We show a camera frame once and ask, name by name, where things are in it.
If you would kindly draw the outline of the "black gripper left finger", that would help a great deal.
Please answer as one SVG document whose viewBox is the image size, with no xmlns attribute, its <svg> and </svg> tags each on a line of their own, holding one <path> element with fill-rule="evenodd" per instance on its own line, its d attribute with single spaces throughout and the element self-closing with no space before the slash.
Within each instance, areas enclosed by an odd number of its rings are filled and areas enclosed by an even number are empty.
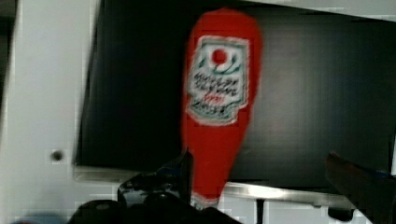
<svg viewBox="0 0 396 224">
<path fill-rule="evenodd" d="M 142 203 L 150 193 L 168 192 L 182 202 L 190 203 L 192 168 L 193 156 L 187 150 L 156 172 L 142 173 L 123 182 L 117 191 L 118 201 L 131 207 Z"/>
</svg>

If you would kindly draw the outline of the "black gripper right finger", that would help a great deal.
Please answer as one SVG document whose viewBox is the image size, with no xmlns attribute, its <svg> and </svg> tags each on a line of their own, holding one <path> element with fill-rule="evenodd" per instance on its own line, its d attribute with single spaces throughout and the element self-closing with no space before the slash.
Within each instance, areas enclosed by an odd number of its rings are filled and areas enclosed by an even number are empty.
<svg viewBox="0 0 396 224">
<path fill-rule="evenodd" d="M 373 224 L 395 224 L 395 176 L 378 172 L 330 153 L 326 177 Z"/>
</svg>

